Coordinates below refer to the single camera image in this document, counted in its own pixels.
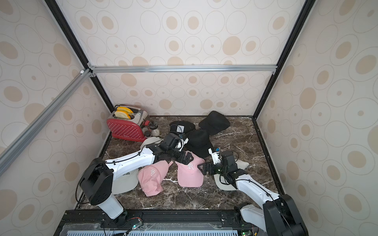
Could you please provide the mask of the pink cap with logo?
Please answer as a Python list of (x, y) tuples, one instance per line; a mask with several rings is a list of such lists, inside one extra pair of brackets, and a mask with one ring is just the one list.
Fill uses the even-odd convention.
[(204, 175), (198, 169), (198, 165), (205, 163), (205, 160), (191, 151), (186, 151), (186, 154), (191, 154), (194, 159), (187, 165), (176, 162), (178, 166), (178, 184), (181, 187), (201, 187), (203, 185)]

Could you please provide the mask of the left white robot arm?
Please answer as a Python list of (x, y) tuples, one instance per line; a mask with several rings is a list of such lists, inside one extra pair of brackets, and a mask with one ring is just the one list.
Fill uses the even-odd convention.
[(126, 219), (121, 203), (112, 193), (112, 185), (122, 175), (161, 160), (173, 160), (182, 164), (193, 161), (191, 154), (185, 154), (183, 148), (189, 138), (185, 135), (168, 133), (158, 144), (144, 145), (141, 150), (116, 159), (94, 159), (84, 171), (78, 182), (89, 200), (89, 204), (100, 207), (113, 221)]

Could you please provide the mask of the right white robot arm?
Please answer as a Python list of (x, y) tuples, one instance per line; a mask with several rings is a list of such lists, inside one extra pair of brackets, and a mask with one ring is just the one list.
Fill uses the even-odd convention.
[(212, 161), (199, 165), (203, 175), (219, 175), (220, 183), (248, 195), (259, 208), (245, 205), (239, 209), (244, 222), (251, 223), (268, 236), (307, 236), (308, 229), (294, 200), (287, 194), (279, 195), (257, 183), (240, 169), (230, 150), (208, 150)]

